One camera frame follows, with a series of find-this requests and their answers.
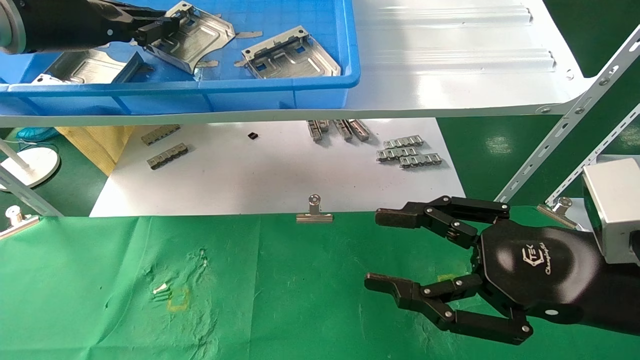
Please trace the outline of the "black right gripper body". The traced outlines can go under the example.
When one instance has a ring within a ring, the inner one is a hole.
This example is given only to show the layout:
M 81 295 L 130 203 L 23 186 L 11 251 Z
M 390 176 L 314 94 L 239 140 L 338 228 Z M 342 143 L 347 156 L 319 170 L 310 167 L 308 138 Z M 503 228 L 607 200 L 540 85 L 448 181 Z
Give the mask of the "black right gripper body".
M 530 227 L 503 219 L 477 243 L 482 298 L 550 322 L 583 322 L 585 296 L 603 267 L 594 235 L 562 227 Z

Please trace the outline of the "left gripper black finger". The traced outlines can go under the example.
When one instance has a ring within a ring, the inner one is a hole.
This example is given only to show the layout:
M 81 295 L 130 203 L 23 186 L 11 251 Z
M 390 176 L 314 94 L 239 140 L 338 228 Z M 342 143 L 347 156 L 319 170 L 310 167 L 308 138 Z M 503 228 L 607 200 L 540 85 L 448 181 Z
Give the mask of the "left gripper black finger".
M 138 46 L 144 47 L 174 34 L 179 30 L 180 25 L 180 18 L 151 18 L 121 22 L 109 28 L 111 30 L 109 41 L 110 43 L 135 41 Z
M 100 24 L 151 24 L 155 22 L 173 23 L 165 10 L 135 6 L 114 0 L 98 0 L 97 16 Z

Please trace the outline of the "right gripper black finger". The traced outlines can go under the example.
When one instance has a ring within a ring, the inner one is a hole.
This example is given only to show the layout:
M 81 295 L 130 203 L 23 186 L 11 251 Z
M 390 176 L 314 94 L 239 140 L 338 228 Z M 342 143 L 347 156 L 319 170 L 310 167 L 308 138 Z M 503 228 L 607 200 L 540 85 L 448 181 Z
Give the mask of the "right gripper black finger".
M 510 206 L 503 202 L 443 195 L 430 202 L 407 202 L 403 208 L 379 208 L 375 223 L 379 226 L 425 228 L 460 248 L 475 247 L 480 235 L 472 223 L 494 224 L 510 218 Z
M 395 276 L 367 273 L 365 288 L 393 297 L 399 309 L 420 313 L 439 330 L 519 346 L 534 329 L 524 312 L 507 309 L 504 317 L 453 309 L 450 302 L 484 294 L 484 282 L 478 274 L 459 276 L 434 284 Z

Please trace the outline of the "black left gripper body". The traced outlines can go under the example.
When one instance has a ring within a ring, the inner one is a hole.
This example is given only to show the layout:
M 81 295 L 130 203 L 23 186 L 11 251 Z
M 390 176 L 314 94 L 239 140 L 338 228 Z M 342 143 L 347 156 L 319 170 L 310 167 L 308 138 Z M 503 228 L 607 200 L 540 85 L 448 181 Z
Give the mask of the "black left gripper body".
M 21 0 L 20 53 L 91 49 L 109 43 L 115 31 L 103 6 L 101 0 Z

